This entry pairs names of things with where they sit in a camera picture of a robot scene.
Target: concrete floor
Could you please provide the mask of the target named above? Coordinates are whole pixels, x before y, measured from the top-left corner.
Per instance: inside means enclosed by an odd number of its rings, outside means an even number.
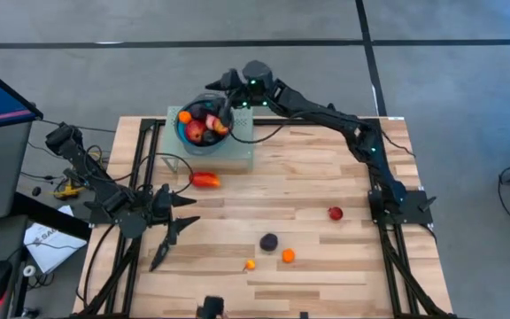
[[[507,0],[364,2],[373,40],[510,39]],[[0,43],[285,38],[361,39],[355,1],[0,0]],[[432,212],[455,313],[510,318],[510,218],[497,196],[498,173],[510,166],[510,45],[374,52],[387,114],[406,117],[424,187],[438,196]],[[253,58],[317,102],[376,114],[363,46],[0,49],[0,77],[48,120],[114,129],[121,115],[164,114],[190,101]],[[51,129],[35,123],[31,142],[42,146]],[[113,135],[84,138],[109,149]],[[29,148],[23,170],[58,175],[65,167]],[[36,185],[21,179],[19,189]],[[510,187],[504,196],[510,207]],[[52,286],[27,295],[27,305],[47,316],[69,314],[83,259],[83,251],[75,254]]]

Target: red bell pepper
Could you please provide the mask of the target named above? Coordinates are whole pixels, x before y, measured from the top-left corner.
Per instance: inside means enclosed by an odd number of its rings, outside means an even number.
[[[220,178],[214,173],[196,172],[189,179],[196,187],[220,187]]]

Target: toy fruit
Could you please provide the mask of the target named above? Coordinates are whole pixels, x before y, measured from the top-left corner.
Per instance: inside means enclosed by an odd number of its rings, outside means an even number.
[[[214,145],[218,141],[218,137],[216,136],[216,133],[213,131],[207,129],[204,131],[204,134],[202,134],[202,142],[206,145]]]
[[[329,218],[331,218],[333,221],[339,221],[344,217],[344,212],[342,212],[342,208],[340,207],[330,207],[328,209]]]
[[[178,121],[181,121],[184,124],[190,123],[192,121],[192,114],[188,111],[180,111],[178,113]]]
[[[226,128],[221,124],[220,119],[216,119],[213,122],[213,130],[216,131],[216,133],[225,136],[229,132],[229,128]]]
[[[198,121],[205,120],[205,116],[207,115],[207,112],[205,111],[204,107],[200,104],[191,106],[189,111],[190,115],[192,116],[192,119]]]
[[[192,120],[190,123],[186,124],[186,137],[189,141],[195,144],[199,144],[202,142],[202,134],[205,131],[205,124],[202,121]]]
[[[266,234],[259,241],[259,246],[266,252],[272,252],[279,245],[279,239],[275,234]]]
[[[255,261],[254,260],[247,260],[247,262],[245,262],[245,267],[243,268],[243,270],[254,270],[255,269]]]
[[[292,249],[285,249],[282,251],[282,261],[283,262],[293,262],[294,261],[294,251]]]
[[[213,129],[213,123],[216,121],[217,117],[208,114],[205,116],[205,125],[208,127],[208,129]]]
[[[196,187],[220,187],[220,178],[214,173],[196,172],[189,179]]]

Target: black desk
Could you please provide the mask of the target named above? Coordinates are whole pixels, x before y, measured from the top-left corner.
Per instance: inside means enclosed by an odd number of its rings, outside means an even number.
[[[8,258],[13,251],[23,246],[27,220],[85,240],[89,239],[91,233],[86,222],[61,214],[54,208],[16,192],[30,129],[31,123],[0,128],[0,260]],[[19,276],[20,256],[21,253],[16,253],[11,259],[13,272],[7,293],[0,304],[0,318],[7,318],[9,314],[13,289]],[[22,308],[22,300],[17,305]]]

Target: fruit bowl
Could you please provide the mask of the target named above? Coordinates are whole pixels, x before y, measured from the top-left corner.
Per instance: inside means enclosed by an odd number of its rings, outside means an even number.
[[[180,111],[187,111],[191,112],[195,109],[201,108],[203,112],[207,114],[211,114],[212,116],[217,116],[217,112],[219,110],[220,105],[223,105],[223,102],[225,102],[225,99],[219,95],[214,94],[204,94],[199,97],[197,97],[194,101],[188,103],[185,105]],[[231,114],[231,122],[233,123],[233,114]],[[213,132],[214,139],[212,141],[206,142],[205,140],[202,141],[192,141],[190,140],[189,136],[186,133],[186,127],[188,124],[185,124],[181,121],[179,121],[178,116],[174,121],[174,129],[176,130],[176,135],[181,140],[182,145],[184,146],[184,149],[193,155],[207,155],[212,152],[215,152],[217,149],[219,149],[224,141],[228,138],[229,133],[226,135],[219,135]]]

